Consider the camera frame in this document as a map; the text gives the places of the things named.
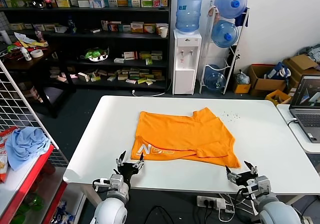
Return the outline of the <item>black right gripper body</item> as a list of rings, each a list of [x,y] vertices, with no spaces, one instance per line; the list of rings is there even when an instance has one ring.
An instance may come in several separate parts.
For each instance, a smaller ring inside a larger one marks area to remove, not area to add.
[[[257,173],[251,173],[250,171],[242,172],[238,174],[239,177],[235,179],[235,184],[237,186],[244,186],[247,187],[249,180],[254,180],[258,177]]]

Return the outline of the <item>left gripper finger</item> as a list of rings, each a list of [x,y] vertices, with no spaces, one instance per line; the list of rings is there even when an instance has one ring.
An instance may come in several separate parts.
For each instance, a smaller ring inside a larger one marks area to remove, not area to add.
[[[132,165],[133,168],[141,169],[144,165],[144,153],[142,152],[139,158],[139,161]]]
[[[124,165],[123,160],[124,160],[125,155],[126,155],[126,151],[124,151],[124,152],[119,156],[119,158],[116,159],[116,164],[117,164],[118,167]]]

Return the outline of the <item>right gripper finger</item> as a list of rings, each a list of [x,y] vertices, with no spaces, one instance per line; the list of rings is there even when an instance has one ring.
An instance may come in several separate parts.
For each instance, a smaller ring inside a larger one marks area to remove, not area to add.
[[[257,166],[253,166],[250,162],[244,161],[245,165],[249,168],[250,173],[252,175],[258,175],[258,168]]]
[[[237,183],[237,180],[241,177],[239,174],[232,172],[228,166],[225,166],[227,179],[232,183]]]

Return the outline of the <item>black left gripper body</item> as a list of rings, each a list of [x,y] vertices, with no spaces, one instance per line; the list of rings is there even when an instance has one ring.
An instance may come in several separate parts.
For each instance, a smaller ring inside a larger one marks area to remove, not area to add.
[[[114,172],[117,175],[122,175],[123,182],[130,185],[132,176],[137,175],[139,170],[140,167],[138,163],[123,162],[117,166],[117,169],[114,169]]]

